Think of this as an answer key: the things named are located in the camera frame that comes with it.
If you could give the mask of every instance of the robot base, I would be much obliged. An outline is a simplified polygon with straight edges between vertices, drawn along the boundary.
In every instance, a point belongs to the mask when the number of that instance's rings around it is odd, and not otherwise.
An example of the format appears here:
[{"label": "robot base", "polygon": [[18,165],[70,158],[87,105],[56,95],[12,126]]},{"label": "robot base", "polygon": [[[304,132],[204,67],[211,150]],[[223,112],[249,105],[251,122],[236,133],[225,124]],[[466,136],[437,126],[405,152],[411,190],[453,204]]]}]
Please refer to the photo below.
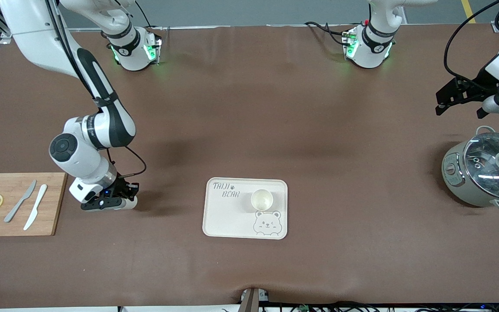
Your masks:
[{"label": "robot base", "polygon": [[378,67],[389,55],[392,43],[382,53],[374,53],[363,41],[363,25],[344,32],[342,42],[349,44],[344,46],[344,57],[363,68]]}]

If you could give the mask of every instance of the gray knife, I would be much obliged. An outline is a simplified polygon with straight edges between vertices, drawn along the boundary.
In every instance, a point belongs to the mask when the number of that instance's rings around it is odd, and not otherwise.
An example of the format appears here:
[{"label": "gray knife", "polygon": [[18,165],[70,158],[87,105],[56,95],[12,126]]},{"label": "gray knife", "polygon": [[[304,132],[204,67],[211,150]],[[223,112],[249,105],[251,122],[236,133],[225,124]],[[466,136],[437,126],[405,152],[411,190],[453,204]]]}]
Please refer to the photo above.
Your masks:
[{"label": "gray knife", "polygon": [[30,197],[30,195],[32,195],[35,187],[36,187],[36,180],[32,181],[32,184],[30,184],[30,187],[26,190],[26,193],[22,195],[18,203],[16,203],[13,209],[8,213],[8,215],[6,215],[5,219],[3,220],[5,221],[5,223],[9,223],[13,219],[14,215],[16,214],[16,211],[18,211],[18,208],[20,207],[20,205],[22,205],[22,202],[24,200],[27,200]]}]

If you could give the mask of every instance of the wooden cutting board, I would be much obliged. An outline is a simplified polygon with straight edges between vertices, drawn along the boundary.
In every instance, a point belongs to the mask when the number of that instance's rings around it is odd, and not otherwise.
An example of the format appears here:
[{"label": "wooden cutting board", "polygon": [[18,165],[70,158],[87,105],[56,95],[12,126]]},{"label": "wooden cutting board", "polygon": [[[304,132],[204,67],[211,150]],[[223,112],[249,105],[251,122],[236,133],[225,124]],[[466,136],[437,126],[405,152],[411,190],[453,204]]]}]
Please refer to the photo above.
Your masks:
[{"label": "wooden cutting board", "polygon": [[[33,180],[36,180],[34,192],[24,200],[12,221],[5,223],[3,221],[5,216],[24,195]],[[55,234],[66,181],[67,174],[64,172],[0,173],[0,195],[3,196],[3,204],[0,207],[0,236]],[[28,230],[24,231],[24,225],[34,207],[42,184],[47,184],[47,191],[38,206],[38,216]]]}]

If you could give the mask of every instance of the bear drawing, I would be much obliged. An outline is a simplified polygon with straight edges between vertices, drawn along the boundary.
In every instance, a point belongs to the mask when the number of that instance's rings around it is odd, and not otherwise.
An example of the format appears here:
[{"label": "bear drawing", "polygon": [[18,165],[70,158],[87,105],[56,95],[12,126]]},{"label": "bear drawing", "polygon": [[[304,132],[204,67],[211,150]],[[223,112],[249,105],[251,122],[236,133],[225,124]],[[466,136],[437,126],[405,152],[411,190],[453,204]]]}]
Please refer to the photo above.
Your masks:
[{"label": "bear drawing", "polygon": [[282,231],[281,213],[273,211],[271,213],[258,211],[255,213],[256,220],[253,229],[256,233],[263,235],[278,235]]}]

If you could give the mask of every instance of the yellow floor line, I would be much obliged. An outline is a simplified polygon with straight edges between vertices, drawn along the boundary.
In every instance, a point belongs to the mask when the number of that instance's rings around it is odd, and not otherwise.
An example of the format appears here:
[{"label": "yellow floor line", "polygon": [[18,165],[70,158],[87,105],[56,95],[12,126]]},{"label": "yellow floor line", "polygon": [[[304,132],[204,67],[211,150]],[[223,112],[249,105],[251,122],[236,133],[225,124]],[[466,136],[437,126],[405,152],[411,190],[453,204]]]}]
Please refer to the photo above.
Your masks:
[{"label": "yellow floor line", "polygon": [[[467,18],[473,15],[473,10],[471,10],[471,4],[469,4],[469,0],[461,0],[461,5],[463,5],[463,10],[465,11],[465,15],[467,16]],[[469,24],[475,24],[475,23],[477,23],[475,18],[472,18],[469,21]]]}]

